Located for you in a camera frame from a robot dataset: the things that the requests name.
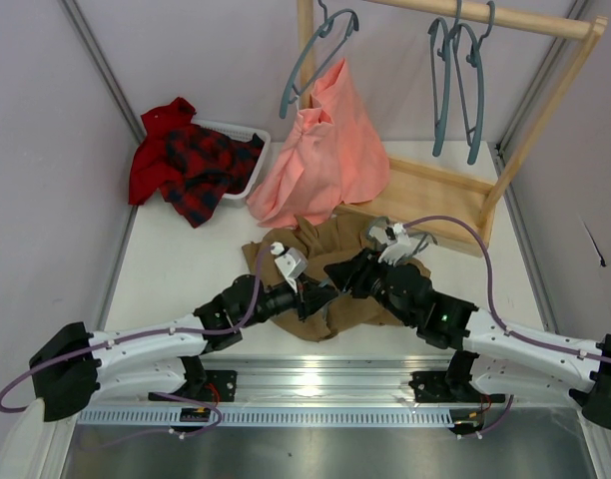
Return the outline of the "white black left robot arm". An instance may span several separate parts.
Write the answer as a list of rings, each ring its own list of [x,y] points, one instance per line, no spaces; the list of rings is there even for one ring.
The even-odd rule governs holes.
[[[211,301],[168,323],[94,332],[81,322],[70,323],[31,357],[34,392],[44,403],[47,422],[108,399],[161,400],[167,394],[197,399],[207,380],[202,355],[241,341],[242,328],[286,312],[308,319],[337,296],[334,287],[308,276],[265,287],[244,274]]]

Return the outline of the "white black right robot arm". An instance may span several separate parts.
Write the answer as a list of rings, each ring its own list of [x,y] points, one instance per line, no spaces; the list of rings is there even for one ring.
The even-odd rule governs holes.
[[[411,263],[390,265],[369,249],[324,269],[334,286],[354,298],[372,298],[426,343],[452,349],[470,363],[488,357],[530,370],[509,385],[508,373],[473,377],[484,394],[524,396],[562,384],[564,398],[591,423],[611,430],[611,334],[581,339],[504,322],[496,311],[439,292]]]

